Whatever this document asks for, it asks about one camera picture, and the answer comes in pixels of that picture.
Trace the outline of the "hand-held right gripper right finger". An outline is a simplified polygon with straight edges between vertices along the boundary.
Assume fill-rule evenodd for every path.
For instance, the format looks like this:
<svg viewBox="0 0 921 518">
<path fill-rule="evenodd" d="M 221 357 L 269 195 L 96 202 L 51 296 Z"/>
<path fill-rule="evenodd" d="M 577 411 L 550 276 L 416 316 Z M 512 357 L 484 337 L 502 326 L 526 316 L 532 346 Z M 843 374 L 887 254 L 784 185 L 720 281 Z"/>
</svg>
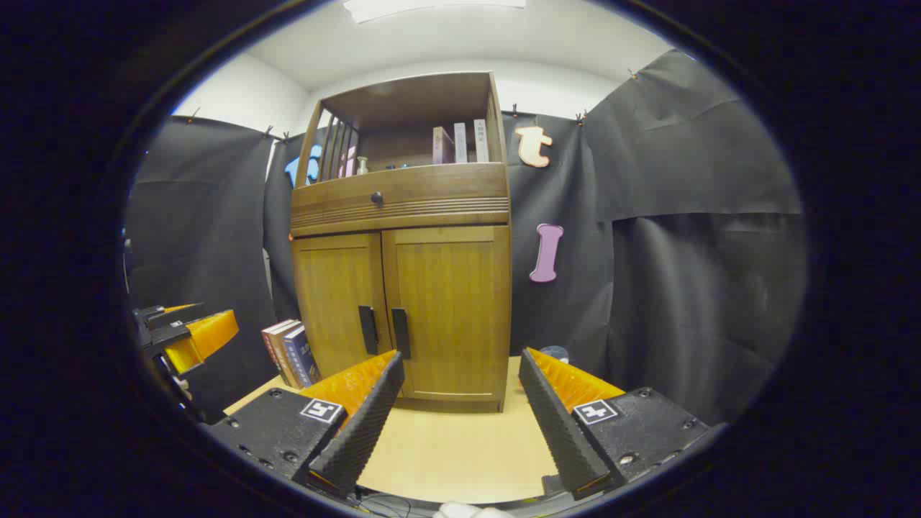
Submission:
<svg viewBox="0 0 921 518">
<path fill-rule="evenodd" d="M 519 378 L 562 487 L 575 499 L 647 478 L 707 445 L 707 425 L 659 391 L 624 391 L 528 348 Z"/>
</svg>

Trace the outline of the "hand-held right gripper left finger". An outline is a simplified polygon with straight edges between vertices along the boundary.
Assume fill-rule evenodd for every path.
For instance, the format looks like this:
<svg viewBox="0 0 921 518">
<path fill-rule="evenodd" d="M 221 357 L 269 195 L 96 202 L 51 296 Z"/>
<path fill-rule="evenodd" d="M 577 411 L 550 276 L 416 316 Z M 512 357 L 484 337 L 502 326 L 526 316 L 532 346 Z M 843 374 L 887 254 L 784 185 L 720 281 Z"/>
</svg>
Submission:
<svg viewBox="0 0 921 518">
<path fill-rule="evenodd" d="M 221 445 L 290 482 L 348 497 L 404 384 L 390 350 L 294 393 L 270 388 L 208 427 Z"/>
</svg>

